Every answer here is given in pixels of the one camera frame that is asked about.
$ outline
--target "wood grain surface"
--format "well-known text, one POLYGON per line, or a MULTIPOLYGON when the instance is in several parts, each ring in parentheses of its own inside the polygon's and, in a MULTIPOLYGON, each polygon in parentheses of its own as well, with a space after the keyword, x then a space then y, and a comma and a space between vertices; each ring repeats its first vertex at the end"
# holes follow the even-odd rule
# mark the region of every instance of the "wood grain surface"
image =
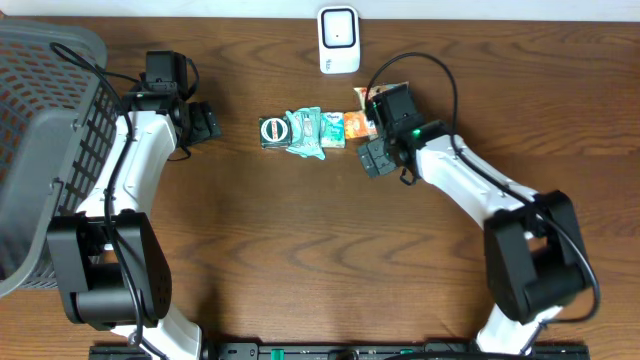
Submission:
MULTIPOLYGON (((112 71, 135 76, 158 49, 198 65, 195 98, 211 102, 224 137, 165 166, 152 223, 174 303, 214 336, 397 343, 473 337, 484 325, 482 232, 453 201, 398 174, 369 180, 358 141, 325 161, 259 145, 259 117, 354 110, 352 88, 378 66, 425 51, 456 75, 460 132, 476 153, 574 201, 602 308, 542 339, 584 341, 593 359, 640 357, 640 25, 362 20, 360 70, 326 76, 311 20, 40 20, 96 32, 112 71)), ((380 80, 410 81, 421 109, 450 119, 437 67, 408 59, 380 80)), ((590 301, 583 294, 566 316, 590 301)), ((1 359, 82 359, 96 342, 121 341, 69 323, 55 291, 3 298, 0 319, 1 359)))

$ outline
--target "white wall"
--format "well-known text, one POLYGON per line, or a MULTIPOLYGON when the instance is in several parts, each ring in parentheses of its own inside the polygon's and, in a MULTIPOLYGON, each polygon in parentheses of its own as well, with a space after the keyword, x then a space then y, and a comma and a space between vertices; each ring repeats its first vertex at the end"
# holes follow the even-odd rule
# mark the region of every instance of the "white wall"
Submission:
POLYGON ((640 0, 0 0, 7 15, 314 18, 352 5, 363 19, 640 21, 640 0))

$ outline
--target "green connector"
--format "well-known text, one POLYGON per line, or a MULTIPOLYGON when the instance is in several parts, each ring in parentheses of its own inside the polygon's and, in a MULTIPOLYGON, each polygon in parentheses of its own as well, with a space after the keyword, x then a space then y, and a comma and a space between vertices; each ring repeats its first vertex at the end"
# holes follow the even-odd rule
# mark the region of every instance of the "green connector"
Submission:
POLYGON ((284 360, 284 350, 282 349, 271 350, 271 360, 284 360))

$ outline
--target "round logo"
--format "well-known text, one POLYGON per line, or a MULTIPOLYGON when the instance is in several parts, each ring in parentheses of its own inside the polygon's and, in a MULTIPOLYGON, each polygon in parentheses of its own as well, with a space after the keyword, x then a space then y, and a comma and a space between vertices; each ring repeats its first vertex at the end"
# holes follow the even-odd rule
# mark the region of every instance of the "round logo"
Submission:
POLYGON ((262 123, 260 133, 267 141, 278 142, 284 140, 289 133, 289 128, 284 120, 271 118, 262 123))

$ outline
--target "gray plastic basket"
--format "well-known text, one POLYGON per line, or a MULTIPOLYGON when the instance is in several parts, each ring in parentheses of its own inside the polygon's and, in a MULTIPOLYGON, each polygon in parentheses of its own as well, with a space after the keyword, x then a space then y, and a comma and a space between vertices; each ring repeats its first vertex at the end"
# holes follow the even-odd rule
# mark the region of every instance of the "gray plastic basket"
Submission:
POLYGON ((0 297, 56 287, 47 226, 91 191, 115 136, 115 109, 98 79, 57 57, 52 41, 107 62, 88 30, 0 21, 0 297))

